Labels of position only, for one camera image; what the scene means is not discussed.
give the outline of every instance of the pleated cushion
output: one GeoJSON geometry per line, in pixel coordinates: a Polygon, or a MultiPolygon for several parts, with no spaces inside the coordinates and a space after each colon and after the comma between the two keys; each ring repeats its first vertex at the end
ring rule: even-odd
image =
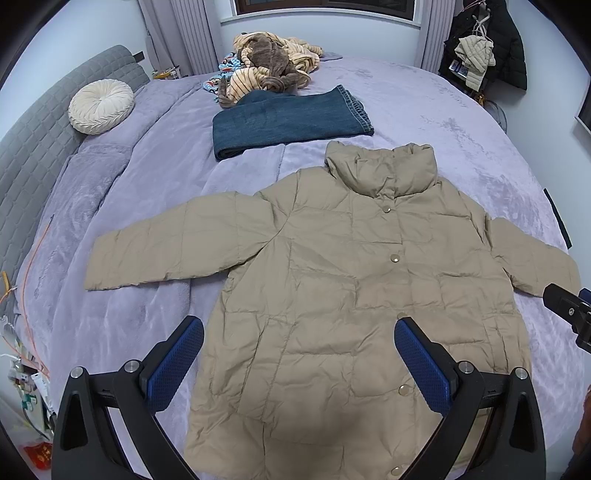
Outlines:
{"type": "Polygon", "coordinates": [[[113,79],[97,80],[74,95],[68,117],[76,130],[98,135],[125,120],[134,104],[134,93],[126,83],[113,79]]]}

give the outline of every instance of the beige puffer jacket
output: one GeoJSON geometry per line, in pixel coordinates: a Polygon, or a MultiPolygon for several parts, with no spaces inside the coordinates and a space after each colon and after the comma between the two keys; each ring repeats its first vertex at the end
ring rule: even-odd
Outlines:
{"type": "MultiPolygon", "coordinates": [[[[328,144],[254,196],[195,198],[100,237],[86,288],[230,268],[209,319],[185,458],[227,479],[383,480],[434,431],[392,341],[410,315],[483,371],[530,369],[513,286],[578,292],[571,258],[491,219],[433,149],[328,144]]],[[[460,457],[478,441],[480,418],[460,457]]]]}

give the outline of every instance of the window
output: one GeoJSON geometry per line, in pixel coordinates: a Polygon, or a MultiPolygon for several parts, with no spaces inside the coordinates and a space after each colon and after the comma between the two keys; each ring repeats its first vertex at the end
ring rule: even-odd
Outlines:
{"type": "Polygon", "coordinates": [[[235,0],[238,14],[280,8],[327,7],[365,10],[413,19],[415,0],[235,0]]]}

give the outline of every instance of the red packet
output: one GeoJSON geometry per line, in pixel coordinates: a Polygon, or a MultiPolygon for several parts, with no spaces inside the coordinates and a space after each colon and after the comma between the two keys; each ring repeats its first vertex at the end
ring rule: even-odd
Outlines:
{"type": "Polygon", "coordinates": [[[23,448],[37,469],[49,470],[51,468],[52,447],[51,443],[43,442],[39,445],[23,448]]]}

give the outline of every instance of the gray curtain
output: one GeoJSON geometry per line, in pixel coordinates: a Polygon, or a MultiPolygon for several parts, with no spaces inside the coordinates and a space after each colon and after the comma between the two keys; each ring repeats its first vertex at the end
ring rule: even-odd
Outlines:
{"type": "Polygon", "coordinates": [[[443,42],[449,37],[456,0],[423,0],[421,33],[414,66],[437,73],[443,58],[443,42]]]}
{"type": "Polygon", "coordinates": [[[152,67],[180,67],[181,75],[219,70],[222,30],[214,0],[139,0],[152,67]]]}

